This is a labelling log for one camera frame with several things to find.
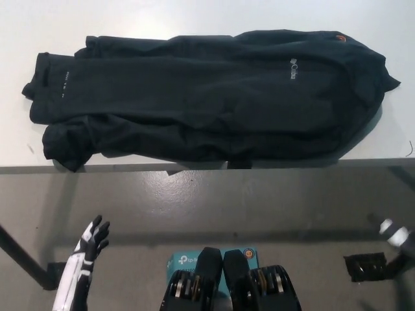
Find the robot left white black hand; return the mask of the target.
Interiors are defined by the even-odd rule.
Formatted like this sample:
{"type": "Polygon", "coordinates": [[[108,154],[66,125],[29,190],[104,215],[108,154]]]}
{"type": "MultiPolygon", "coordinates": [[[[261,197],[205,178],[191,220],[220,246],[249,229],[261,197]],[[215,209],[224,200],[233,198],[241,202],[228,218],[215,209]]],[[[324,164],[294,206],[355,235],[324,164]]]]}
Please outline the robot left white black hand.
{"type": "Polygon", "coordinates": [[[88,309],[88,295],[95,261],[108,246],[109,222],[98,215],[79,238],[69,256],[53,303],[53,311],[79,311],[88,309]]]}

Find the robot right white black hand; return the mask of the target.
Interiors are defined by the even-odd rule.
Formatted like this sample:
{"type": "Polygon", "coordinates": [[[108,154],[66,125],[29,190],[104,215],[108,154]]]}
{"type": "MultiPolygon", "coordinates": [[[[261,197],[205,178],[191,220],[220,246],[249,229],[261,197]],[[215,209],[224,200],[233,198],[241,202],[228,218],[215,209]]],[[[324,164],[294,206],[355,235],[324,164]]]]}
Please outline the robot right white black hand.
{"type": "Polygon", "coordinates": [[[387,242],[396,248],[400,248],[409,237],[406,227],[396,225],[391,219],[386,218],[379,228],[379,234],[386,238],[387,242]]]}

